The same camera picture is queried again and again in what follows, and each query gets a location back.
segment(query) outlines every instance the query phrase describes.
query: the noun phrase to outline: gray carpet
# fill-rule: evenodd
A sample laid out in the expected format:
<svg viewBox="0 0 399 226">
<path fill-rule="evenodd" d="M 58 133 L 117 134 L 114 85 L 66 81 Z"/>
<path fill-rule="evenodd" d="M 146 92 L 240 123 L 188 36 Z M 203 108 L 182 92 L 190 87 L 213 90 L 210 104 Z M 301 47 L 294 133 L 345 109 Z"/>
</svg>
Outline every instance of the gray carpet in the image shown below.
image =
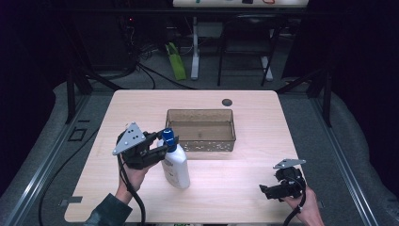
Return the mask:
<svg viewBox="0 0 399 226">
<path fill-rule="evenodd" d="M 272 72 L 275 80 L 261 87 L 260 76 L 251 77 L 226 77 L 222 80 L 222 86 L 216 85 L 216 56 L 212 45 L 201 49 L 200 74 L 198 81 L 187 79 L 182 84 L 195 89 L 278 89 L 284 86 L 280 75 L 284 67 L 285 58 L 288 55 L 291 41 L 281 39 Z M 190 73 L 191 56 L 183 55 L 187 75 Z M 142 59 L 141 63 L 164 76 L 173 79 L 173 73 L 164 53 L 153 52 L 149 59 Z M 166 79 L 152 75 L 157 89 L 177 89 Z M 151 89 L 152 80 L 143 71 L 134 72 L 129 76 L 112 80 L 116 84 L 127 89 Z M 55 157 L 54 165 L 49 168 L 47 178 L 51 178 L 56 170 L 75 153 L 86 139 L 100 126 L 104 113 L 108 107 L 112 92 L 104 85 L 91 81 L 95 91 L 89 97 L 80 96 L 77 91 L 78 115 L 71 125 L 64 124 L 66 113 L 66 86 L 62 84 L 55 89 L 57 96 L 56 107 L 43 129 L 38 142 L 27 157 L 21 170 L 9 186 L 0 200 L 1 221 L 5 225 L 9 217 L 16 211 L 18 201 L 24 194 L 29 182 L 40 168 L 40 164 L 53 151 L 57 139 L 65 133 L 65 140 L 60 142 L 59 155 Z M 307 182 L 317 193 L 324 208 L 321 210 L 326 225 L 364 225 L 362 215 L 353 200 L 351 190 L 337 163 L 334 149 L 328 138 L 323 122 L 317 117 L 319 112 L 314 107 L 314 100 L 309 100 L 303 90 L 306 85 L 301 85 L 293 93 L 279 96 L 284 115 L 293 137 L 293 141 L 300 158 L 306 159 L 303 165 Z M 339 144 L 348 159 L 348 163 L 358 179 L 364 192 L 366 201 L 370 204 L 376 221 L 379 225 L 399 225 L 394 216 L 388 211 L 394 211 L 397 200 L 380 183 L 378 176 L 368 162 L 367 143 L 353 116 L 345 108 L 344 103 L 335 95 L 331 106 L 332 130 L 339 140 Z M 92 138 L 72 160 L 65 165 L 54 181 L 51 183 L 42 206 L 44 225 L 71 225 L 64 220 L 67 200 L 73 193 L 74 187 L 85 164 L 88 152 L 94 138 Z M 38 207 L 41 192 L 32 197 L 31 206 L 26 206 L 25 215 L 21 216 L 19 225 L 39 225 Z"/>
</svg>

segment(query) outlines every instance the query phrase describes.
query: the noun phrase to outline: spray bottle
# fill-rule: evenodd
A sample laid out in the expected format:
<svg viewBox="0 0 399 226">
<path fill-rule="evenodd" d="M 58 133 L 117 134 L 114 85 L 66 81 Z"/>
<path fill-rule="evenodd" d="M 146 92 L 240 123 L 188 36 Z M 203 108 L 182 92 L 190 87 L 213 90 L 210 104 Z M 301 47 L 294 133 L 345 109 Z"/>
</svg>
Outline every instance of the spray bottle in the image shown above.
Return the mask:
<svg viewBox="0 0 399 226">
<path fill-rule="evenodd" d="M 190 186 L 190 176 L 188 174 L 187 157 L 180 144 L 175 143 L 173 130 L 167 128 L 162 133 L 162 139 L 157 145 L 162 146 L 166 142 L 169 146 L 165 159 L 162 160 L 164 174 L 171 185 L 178 188 L 188 188 Z"/>
</svg>

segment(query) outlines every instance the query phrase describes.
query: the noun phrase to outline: dark background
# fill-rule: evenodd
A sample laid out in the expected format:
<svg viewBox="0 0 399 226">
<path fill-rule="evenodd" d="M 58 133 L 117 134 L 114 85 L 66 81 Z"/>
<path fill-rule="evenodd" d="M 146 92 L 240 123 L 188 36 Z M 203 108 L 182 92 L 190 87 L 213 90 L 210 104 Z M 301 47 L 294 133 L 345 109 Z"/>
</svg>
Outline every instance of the dark background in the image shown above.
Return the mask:
<svg viewBox="0 0 399 226">
<path fill-rule="evenodd" d="M 97 33 L 71 46 L 58 21 L 50 19 L 38 3 L 42 4 L 35 0 L 3 1 L 0 7 L 1 193 L 51 114 L 55 103 L 53 88 L 66 80 L 75 60 L 89 67 L 123 68 L 131 63 L 120 34 L 109 32 L 117 30 L 110 21 L 113 19 L 88 23 L 73 18 L 69 28 L 77 24 L 75 29 L 83 36 L 93 34 L 85 33 L 87 29 Z M 112 6 L 105 0 L 99 4 Z M 397 4 L 311 0 L 308 10 L 344 12 L 348 8 L 353 13 L 344 22 L 303 20 L 283 76 L 303 76 L 325 65 L 332 55 L 336 66 L 333 91 L 359 122 L 369 144 L 370 161 L 382 182 L 399 197 L 395 178 L 399 172 Z M 101 38 L 104 32 L 109 35 L 106 39 Z M 347 39 L 337 41 L 337 34 Z M 118 57 L 95 57 L 109 54 Z"/>
</svg>

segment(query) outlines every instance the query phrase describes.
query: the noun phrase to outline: table surface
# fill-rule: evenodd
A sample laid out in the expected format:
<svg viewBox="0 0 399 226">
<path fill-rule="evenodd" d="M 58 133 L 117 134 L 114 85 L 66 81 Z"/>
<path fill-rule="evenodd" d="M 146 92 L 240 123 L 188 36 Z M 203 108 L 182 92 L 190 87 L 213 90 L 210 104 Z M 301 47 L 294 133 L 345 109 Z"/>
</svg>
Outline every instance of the table surface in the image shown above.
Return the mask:
<svg viewBox="0 0 399 226">
<path fill-rule="evenodd" d="M 242 0 L 173 0 L 177 8 L 305 8 L 309 0 L 275 0 L 266 4 L 263 0 L 253 0 L 253 4 L 243 4 Z"/>
<path fill-rule="evenodd" d="M 222 100 L 232 100 L 224 106 Z M 277 186 L 273 166 L 297 159 L 279 97 L 267 90 L 119 90 L 115 92 L 65 219 L 85 221 L 118 187 L 118 162 L 112 155 L 117 136 L 135 121 L 142 131 L 165 127 L 168 109 L 223 109 L 233 112 L 236 141 L 232 152 L 187 152 L 191 185 L 168 183 L 161 164 L 146 175 L 138 191 L 149 223 L 272 223 L 291 213 L 284 202 L 268 200 L 259 185 Z M 139 222 L 135 201 L 127 221 Z"/>
</svg>

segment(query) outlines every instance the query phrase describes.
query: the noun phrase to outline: human hand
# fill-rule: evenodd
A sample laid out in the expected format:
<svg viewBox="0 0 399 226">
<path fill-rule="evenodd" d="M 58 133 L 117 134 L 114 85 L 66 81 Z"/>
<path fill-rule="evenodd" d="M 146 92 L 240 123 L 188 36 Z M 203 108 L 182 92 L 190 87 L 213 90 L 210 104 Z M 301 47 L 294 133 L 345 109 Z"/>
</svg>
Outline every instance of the human hand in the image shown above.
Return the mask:
<svg viewBox="0 0 399 226">
<path fill-rule="evenodd" d="M 156 164 L 148 166 L 144 169 L 130 169 L 129 167 L 126 166 L 126 164 L 123 164 L 123 167 L 126 171 L 126 175 L 135 191 L 138 191 L 140 189 L 141 184 L 143 183 L 147 172 L 151 167 L 155 165 Z M 120 178 L 120 185 L 118 186 L 118 190 L 115 197 L 120 201 L 124 202 L 125 204 L 128 204 L 130 200 L 133 198 L 132 194 L 127 190 L 126 184 L 123 182 L 121 178 Z"/>
<path fill-rule="evenodd" d="M 308 226 L 324 226 L 324 222 L 320 215 L 319 206 L 317 204 L 316 193 L 310 188 L 306 187 L 306 201 L 302 206 L 302 210 L 300 213 L 296 214 L 296 217 L 305 225 Z M 292 197 L 285 197 L 282 200 L 286 201 L 291 208 L 295 209 L 300 201 L 302 196 L 294 199 Z"/>
</svg>

